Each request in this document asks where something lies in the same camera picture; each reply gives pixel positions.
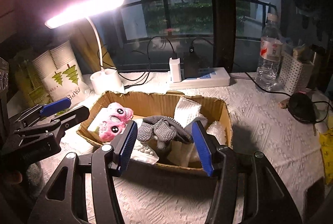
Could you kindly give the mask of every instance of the bottle cap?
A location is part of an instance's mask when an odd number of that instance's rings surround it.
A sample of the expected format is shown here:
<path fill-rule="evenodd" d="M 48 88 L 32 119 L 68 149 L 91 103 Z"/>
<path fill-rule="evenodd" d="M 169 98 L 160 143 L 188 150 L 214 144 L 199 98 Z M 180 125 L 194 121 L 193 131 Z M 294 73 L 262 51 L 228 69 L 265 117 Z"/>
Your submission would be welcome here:
<path fill-rule="evenodd" d="M 277 18 L 277 15 L 276 14 L 272 14 L 272 13 L 268 13 L 267 14 L 267 19 L 269 21 L 273 21 L 273 22 L 278 22 L 278 18 Z"/>

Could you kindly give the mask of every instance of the bottle label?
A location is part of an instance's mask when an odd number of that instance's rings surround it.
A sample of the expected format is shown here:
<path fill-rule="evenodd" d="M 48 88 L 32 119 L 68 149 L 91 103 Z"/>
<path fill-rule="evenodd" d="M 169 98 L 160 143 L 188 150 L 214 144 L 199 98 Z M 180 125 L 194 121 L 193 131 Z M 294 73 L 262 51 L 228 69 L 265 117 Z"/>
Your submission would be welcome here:
<path fill-rule="evenodd" d="M 261 38 L 260 56 L 265 60 L 279 61 L 281 57 L 282 43 L 273 38 Z"/>

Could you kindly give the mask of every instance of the tree logo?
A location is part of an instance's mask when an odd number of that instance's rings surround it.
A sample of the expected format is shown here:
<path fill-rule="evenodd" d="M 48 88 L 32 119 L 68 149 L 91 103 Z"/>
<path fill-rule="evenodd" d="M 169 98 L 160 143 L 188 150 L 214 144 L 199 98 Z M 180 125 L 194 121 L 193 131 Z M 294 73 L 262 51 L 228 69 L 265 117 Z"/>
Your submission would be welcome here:
<path fill-rule="evenodd" d="M 52 76 L 52 78 L 60 85 L 62 86 L 62 77 L 61 77 L 61 74 L 62 72 L 55 72 L 56 74 L 54 76 Z"/>
<path fill-rule="evenodd" d="M 79 85 L 78 81 L 78 71 L 75 69 L 75 64 L 71 67 L 69 67 L 69 64 L 67 64 L 68 69 L 66 71 L 63 72 L 63 74 L 67 75 L 66 77 L 69 78 L 69 80 L 71 80 L 73 83 L 75 83 L 76 85 Z"/>

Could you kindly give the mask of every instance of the white lamp base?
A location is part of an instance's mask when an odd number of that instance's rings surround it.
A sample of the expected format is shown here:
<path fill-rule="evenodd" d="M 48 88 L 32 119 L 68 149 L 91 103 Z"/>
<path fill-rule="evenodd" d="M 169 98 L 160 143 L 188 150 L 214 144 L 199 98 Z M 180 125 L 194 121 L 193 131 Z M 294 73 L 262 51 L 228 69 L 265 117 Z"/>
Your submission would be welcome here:
<path fill-rule="evenodd" d="M 115 69 L 105 69 L 90 76 L 91 83 L 96 94 L 103 94 L 105 91 L 125 93 L 124 85 Z"/>

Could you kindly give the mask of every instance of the lamp light bar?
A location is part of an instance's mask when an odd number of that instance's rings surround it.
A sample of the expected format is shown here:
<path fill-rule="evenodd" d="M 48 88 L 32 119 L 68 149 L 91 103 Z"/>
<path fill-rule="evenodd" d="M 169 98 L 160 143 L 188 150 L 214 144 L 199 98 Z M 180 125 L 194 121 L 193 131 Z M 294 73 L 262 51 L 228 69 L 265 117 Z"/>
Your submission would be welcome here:
<path fill-rule="evenodd" d="M 116 9 L 123 3 L 124 0 L 88 0 L 68 7 L 61 14 L 46 21 L 45 25 L 54 29 L 81 18 Z"/>

